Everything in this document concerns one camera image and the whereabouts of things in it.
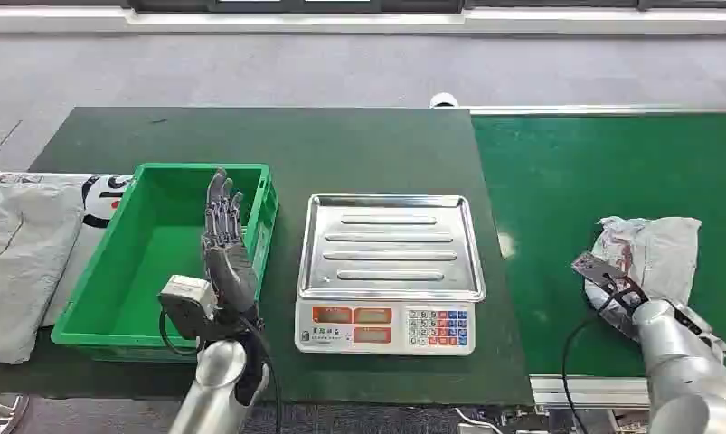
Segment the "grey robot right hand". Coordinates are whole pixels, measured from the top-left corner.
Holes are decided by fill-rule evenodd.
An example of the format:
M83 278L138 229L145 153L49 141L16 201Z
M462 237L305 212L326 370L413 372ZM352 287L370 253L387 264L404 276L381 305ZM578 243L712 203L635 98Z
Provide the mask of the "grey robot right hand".
M602 288L595 286L591 282L584 283L584 294L591 306L595 310L599 310L609 298L609 293ZM613 299L599 313L600 317L611 327L619 331L627 339L636 341L636 327L632 321L632 313L626 310L626 306L630 309L635 308L640 302L639 296L635 293L629 293L622 297Z

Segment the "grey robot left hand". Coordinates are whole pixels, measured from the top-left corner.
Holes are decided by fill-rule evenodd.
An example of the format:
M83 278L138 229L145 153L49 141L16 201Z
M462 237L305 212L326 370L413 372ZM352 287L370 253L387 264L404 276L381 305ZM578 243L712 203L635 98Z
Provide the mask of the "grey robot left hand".
M219 167L207 187L202 252L207 278L234 315L256 308L259 280L244 244L240 224L242 192L234 188L225 169Z

